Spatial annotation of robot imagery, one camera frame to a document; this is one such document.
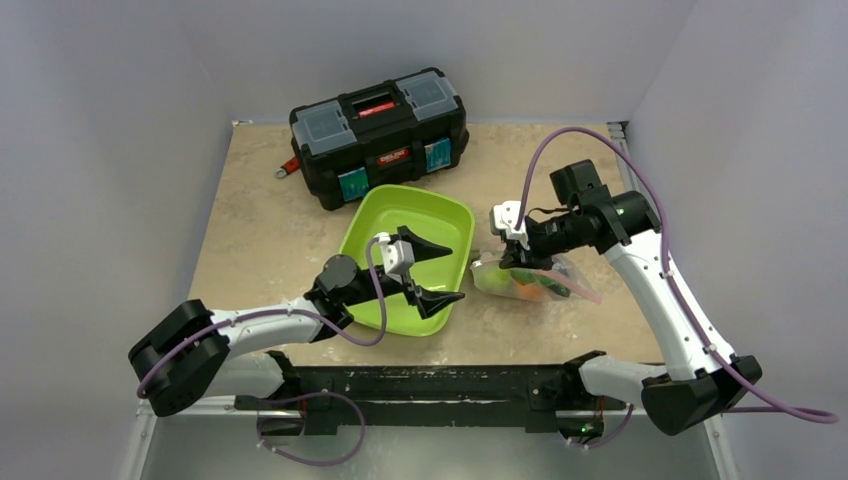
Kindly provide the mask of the clear zip top bag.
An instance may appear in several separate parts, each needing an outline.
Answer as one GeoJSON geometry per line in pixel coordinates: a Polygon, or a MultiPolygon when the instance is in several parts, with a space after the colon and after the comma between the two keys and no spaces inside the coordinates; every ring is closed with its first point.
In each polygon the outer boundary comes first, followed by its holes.
{"type": "MultiPolygon", "coordinates": [[[[568,276],[572,277],[573,279],[575,279],[580,284],[580,286],[575,290],[574,294],[569,298],[557,297],[557,296],[551,295],[548,291],[545,290],[545,293],[547,294],[547,298],[545,300],[530,301],[530,302],[565,301],[565,300],[569,300],[569,299],[576,299],[578,297],[585,299],[585,300],[588,300],[588,301],[591,301],[591,302],[594,302],[596,304],[600,304],[602,302],[602,300],[603,300],[602,295],[600,293],[596,292],[592,288],[592,286],[590,285],[588,280],[585,278],[585,276],[582,274],[582,272],[577,268],[577,266],[571,260],[567,259],[564,255],[555,256],[555,257],[552,258],[552,260],[553,260],[552,268],[548,269],[548,270],[561,271],[564,275],[568,275],[568,276]]],[[[496,265],[499,268],[501,268],[499,266],[499,262],[500,262],[500,255],[496,255],[496,254],[494,254],[492,252],[488,252],[488,251],[481,252],[480,255],[470,263],[470,272],[472,274],[472,279],[473,279],[474,285],[475,285],[474,277],[475,277],[475,271],[476,270],[478,270],[483,265],[496,265]]],[[[521,283],[535,282],[534,278],[530,274],[530,271],[531,270],[545,270],[545,269],[509,268],[509,269],[504,269],[504,270],[508,270],[510,272],[511,277],[512,277],[512,288],[509,292],[504,292],[500,295],[497,295],[497,294],[492,294],[492,293],[489,293],[489,292],[482,291],[476,285],[475,286],[480,291],[487,293],[487,294],[490,294],[490,295],[495,295],[495,296],[500,296],[500,297],[505,297],[505,298],[512,298],[512,299],[517,299],[517,300],[523,300],[523,299],[520,299],[516,295],[515,284],[517,282],[521,282],[521,283]]]]}

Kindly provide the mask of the orange fake fruit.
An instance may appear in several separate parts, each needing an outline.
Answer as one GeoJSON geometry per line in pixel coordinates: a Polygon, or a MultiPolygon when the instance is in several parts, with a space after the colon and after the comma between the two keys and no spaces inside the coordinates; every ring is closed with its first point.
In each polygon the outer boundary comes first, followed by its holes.
{"type": "Polygon", "coordinates": [[[527,301],[542,301],[547,298],[545,289],[537,282],[517,282],[515,284],[515,293],[520,299],[527,301]]]}

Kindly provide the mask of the green fake apple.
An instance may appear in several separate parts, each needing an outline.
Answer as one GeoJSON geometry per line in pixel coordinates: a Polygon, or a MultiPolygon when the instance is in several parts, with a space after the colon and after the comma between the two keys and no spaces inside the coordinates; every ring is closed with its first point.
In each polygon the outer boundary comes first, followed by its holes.
{"type": "Polygon", "coordinates": [[[512,277],[508,270],[496,265],[483,265],[475,271],[475,285],[482,291],[500,295],[512,288],[512,277]]]}

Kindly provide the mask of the green plastic tray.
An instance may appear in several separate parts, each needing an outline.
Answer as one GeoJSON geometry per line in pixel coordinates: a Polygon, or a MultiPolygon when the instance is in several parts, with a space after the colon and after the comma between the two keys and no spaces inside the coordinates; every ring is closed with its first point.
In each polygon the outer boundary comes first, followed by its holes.
{"type": "MultiPolygon", "coordinates": [[[[451,197],[403,185],[382,185],[369,192],[359,205],[342,239],[340,254],[349,255],[360,267],[367,268],[365,246],[378,233],[396,232],[406,226],[421,238],[451,248],[453,253],[439,259],[416,263],[412,279],[430,291],[459,291],[472,245],[475,219],[471,210],[451,197]]],[[[426,337],[447,323],[453,305],[434,316],[421,319],[414,306],[402,295],[386,299],[387,332],[426,337]]],[[[354,322],[371,328],[380,327],[380,308],[376,300],[349,307],[354,322]]]]}

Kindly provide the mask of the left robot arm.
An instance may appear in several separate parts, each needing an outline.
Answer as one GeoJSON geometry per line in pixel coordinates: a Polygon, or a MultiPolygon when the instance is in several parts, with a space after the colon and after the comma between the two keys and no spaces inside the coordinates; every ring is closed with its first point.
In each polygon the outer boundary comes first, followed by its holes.
{"type": "Polygon", "coordinates": [[[297,399],[298,382],[284,372],[276,346],[310,344],[340,336],[371,347],[388,332],[388,299],[400,295],[422,319],[463,299],[415,282],[414,265],[448,257],[438,245],[402,225],[365,246],[366,264],[336,254],[302,296],[247,310],[213,310],[199,299],[172,310],[129,351],[136,395],[160,417],[205,397],[245,395],[284,409],[297,399]]]}

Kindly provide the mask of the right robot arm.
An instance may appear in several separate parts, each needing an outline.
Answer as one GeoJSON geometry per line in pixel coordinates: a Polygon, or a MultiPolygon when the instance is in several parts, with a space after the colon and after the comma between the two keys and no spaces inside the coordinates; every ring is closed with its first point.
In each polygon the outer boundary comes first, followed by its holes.
{"type": "Polygon", "coordinates": [[[661,222],[639,192],[613,195],[590,160],[550,175],[563,213],[535,221],[506,201],[489,214],[491,231],[506,248],[503,269],[549,270],[558,254],[593,247],[614,268],[634,296],[660,347],[664,362],[648,365],[593,352],[568,362],[561,381],[564,399],[584,407],[598,396],[643,408],[664,434],[677,435],[725,413],[744,396],[742,380],[757,382],[758,361],[739,356],[706,319],[697,328],[669,286],[661,263],[661,222]]]}

